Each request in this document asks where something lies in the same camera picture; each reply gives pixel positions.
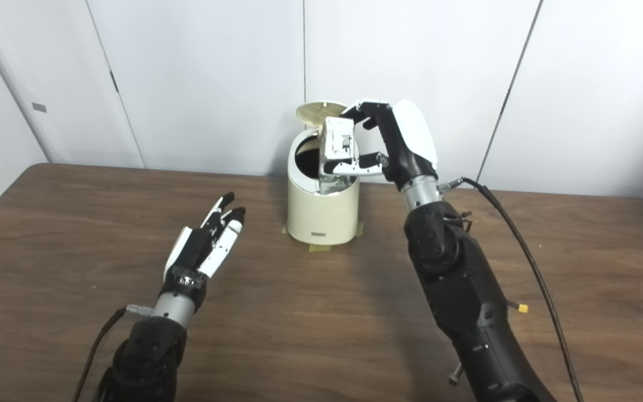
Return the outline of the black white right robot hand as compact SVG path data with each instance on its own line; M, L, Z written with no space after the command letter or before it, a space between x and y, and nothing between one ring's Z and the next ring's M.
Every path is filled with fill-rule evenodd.
M374 99L360 99L347 107L340 118L361 124L365 130L378 129L385 152L323 162L323 173L339 176L377 176L398 190L420 180L438 180L438 157L429 128L420 109L408 100L394 106Z

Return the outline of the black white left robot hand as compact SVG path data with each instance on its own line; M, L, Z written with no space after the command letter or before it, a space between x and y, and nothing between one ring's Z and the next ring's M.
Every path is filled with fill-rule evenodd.
M182 229L164 267L161 295L184 296L193 303L194 312L201 308L207 281L222 267L243 229L247 210L225 211L234 200L234 192L225 193L201 226Z

